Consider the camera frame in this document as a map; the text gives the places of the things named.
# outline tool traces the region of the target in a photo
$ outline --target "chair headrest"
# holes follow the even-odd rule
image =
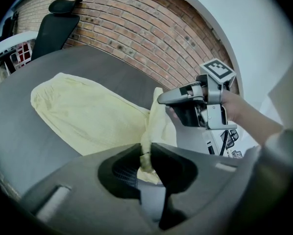
[[[67,14],[72,13],[75,5],[82,0],[68,1],[68,0],[55,0],[49,5],[49,12],[54,14]]]

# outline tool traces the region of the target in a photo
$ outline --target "red brick wall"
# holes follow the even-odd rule
[[[17,31],[39,30],[54,0],[24,0]],[[142,70],[168,88],[194,81],[214,57],[231,66],[224,46],[184,0],[83,0],[80,22],[64,47],[92,45]]]

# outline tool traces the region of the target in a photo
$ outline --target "gray tabletop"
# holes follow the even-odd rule
[[[154,89],[163,87],[138,69],[90,46],[50,53],[13,73],[0,84],[0,172],[20,196],[80,156],[43,122],[30,104],[32,89],[59,72],[96,81],[147,109],[151,108]],[[178,146],[196,150],[202,143],[198,133],[178,120],[173,122]]]

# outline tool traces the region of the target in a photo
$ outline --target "yellow cloth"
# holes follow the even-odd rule
[[[133,143],[141,143],[145,153],[152,142],[177,146],[176,129],[165,105],[157,103],[162,92],[161,88],[155,89],[149,111],[94,81],[59,73],[33,89],[31,105],[61,139],[83,156]],[[138,172],[138,178],[156,183],[153,176]]]

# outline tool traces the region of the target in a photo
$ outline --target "white desk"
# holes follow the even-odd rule
[[[11,36],[9,38],[6,38],[5,40],[0,42],[0,53],[2,53],[3,51],[9,48],[12,48],[13,46],[16,46],[17,44],[21,44],[31,39],[36,39],[37,36],[38,36],[38,31],[26,31],[26,32]]]

